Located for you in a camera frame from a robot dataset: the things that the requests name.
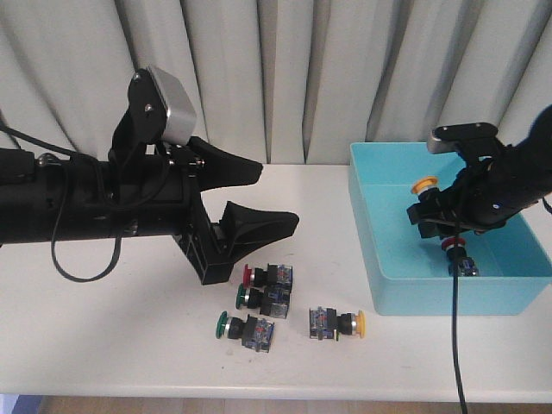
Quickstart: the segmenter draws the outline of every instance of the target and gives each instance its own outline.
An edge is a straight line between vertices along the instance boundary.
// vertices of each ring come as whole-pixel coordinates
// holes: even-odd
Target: curtain fold
[[[134,70],[154,64],[186,88],[195,135],[261,162],[346,164],[351,142],[461,122],[516,143],[552,104],[551,13],[549,0],[0,0],[0,115],[105,159]]]

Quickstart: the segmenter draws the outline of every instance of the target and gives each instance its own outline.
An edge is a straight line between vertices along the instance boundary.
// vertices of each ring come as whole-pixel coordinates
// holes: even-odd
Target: light blue tray
[[[447,188],[464,167],[457,154],[430,154],[424,143],[355,143],[349,193],[373,304],[380,315],[450,315],[452,278],[438,237],[422,239],[406,209],[411,185],[436,175]],[[516,315],[552,282],[552,266],[525,220],[484,235],[462,234],[480,269],[460,278],[459,314]]]

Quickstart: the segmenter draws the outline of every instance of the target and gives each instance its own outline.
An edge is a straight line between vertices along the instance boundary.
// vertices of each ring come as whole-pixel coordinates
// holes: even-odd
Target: blue plastic bin
[[[450,315],[452,278],[438,237],[422,239],[406,209],[411,185],[436,175],[444,189],[464,167],[457,154],[430,154],[424,143],[351,146],[349,193],[373,304],[380,315]],[[516,315],[552,282],[552,266],[525,220],[484,235],[463,233],[479,277],[460,278],[459,314]]]

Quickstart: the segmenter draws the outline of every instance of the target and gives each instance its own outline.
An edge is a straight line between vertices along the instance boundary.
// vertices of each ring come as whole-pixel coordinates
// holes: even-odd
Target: wooden floor
[[[552,405],[470,404],[471,414],[550,414]],[[46,397],[40,414],[455,414],[453,403]]]

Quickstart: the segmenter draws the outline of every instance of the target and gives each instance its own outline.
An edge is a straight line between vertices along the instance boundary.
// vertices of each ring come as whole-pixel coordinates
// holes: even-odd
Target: table surface
[[[450,317],[375,313],[348,196],[346,166],[266,166],[257,185],[208,191],[211,220],[227,199],[300,217],[292,238],[238,262],[229,283],[201,286],[169,236],[124,240],[116,270],[76,284],[49,245],[0,248],[0,392],[59,395],[456,401]],[[552,217],[524,213],[550,254]],[[92,276],[112,241],[59,243],[60,262]],[[268,354],[215,338],[235,308],[242,269],[293,265],[288,318]],[[367,335],[309,338],[309,308],[364,310]],[[552,286],[521,315],[460,317],[468,401],[552,402]]]

